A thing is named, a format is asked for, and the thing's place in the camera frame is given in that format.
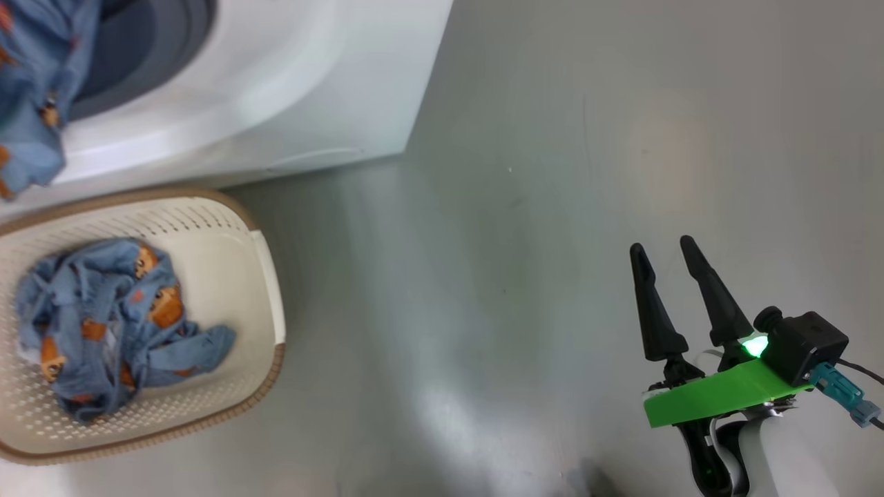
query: cable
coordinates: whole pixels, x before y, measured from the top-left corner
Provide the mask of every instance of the cable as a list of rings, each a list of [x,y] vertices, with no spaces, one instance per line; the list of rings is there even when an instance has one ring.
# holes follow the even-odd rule
[[[697,355],[694,357],[694,362],[693,362],[693,364],[694,364],[695,366],[700,367],[700,364],[699,364],[699,362],[700,362],[700,357],[701,357],[703,354],[708,354],[709,356],[715,356],[715,357],[718,357],[719,359],[721,359],[722,357],[724,357],[724,352],[721,352],[720,350],[715,350],[714,348],[708,348],[707,350],[704,350],[703,352],[700,352],[699,354],[697,354]]]
[[[875,372],[867,370],[866,368],[864,368],[863,366],[860,366],[859,364],[849,363],[843,359],[838,359],[837,362],[842,366],[847,366],[853,370],[857,370],[863,374],[866,374],[866,375],[874,378],[878,383],[881,383],[882,385],[884,385],[884,377],[882,377],[881,375],[879,375]]]

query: clothing hanging from washing machine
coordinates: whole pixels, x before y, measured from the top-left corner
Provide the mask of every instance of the clothing hanging from washing machine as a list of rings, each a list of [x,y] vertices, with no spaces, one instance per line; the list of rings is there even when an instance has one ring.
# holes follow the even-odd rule
[[[88,76],[100,0],[0,0],[0,197],[65,165],[61,129]]]

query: blue connector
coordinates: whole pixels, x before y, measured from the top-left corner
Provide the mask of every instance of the blue connector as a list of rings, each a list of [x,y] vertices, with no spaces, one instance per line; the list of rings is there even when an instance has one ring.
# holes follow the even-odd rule
[[[863,400],[863,389],[854,385],[830,363],[820,363],[813,368],[809,381],[826,397],[834,399],[848,410],[850,419],[861,428],[868,426],[873,418],[881,414],[878,406]]]

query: black cable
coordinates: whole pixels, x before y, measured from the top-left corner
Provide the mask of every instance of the black cable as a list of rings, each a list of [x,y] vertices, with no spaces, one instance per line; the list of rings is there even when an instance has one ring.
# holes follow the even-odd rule
[[[842,366],[847,366],[853,370],[857,370],[863,374],[866,374],[866,375],[874,378],[875,380],[877,380],[878,383],[881,383],[882,385],[884,385],[884,377],[882,377],[880,374],[869,371],[866,368],[864,368],[863,366],[860,366],[859,364],[849,363],[843,359],[838,359],[838,363]]]

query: green led light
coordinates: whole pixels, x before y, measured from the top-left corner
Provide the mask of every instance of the green led light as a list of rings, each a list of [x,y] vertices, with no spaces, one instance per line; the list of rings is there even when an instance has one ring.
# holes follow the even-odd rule
[[[749,352],[752,357],[761,357],[761,353],[767,348],[767,335],[760,335],[752,340],[747,340],[743,342],[743,347],[746,348],[746,352]]]

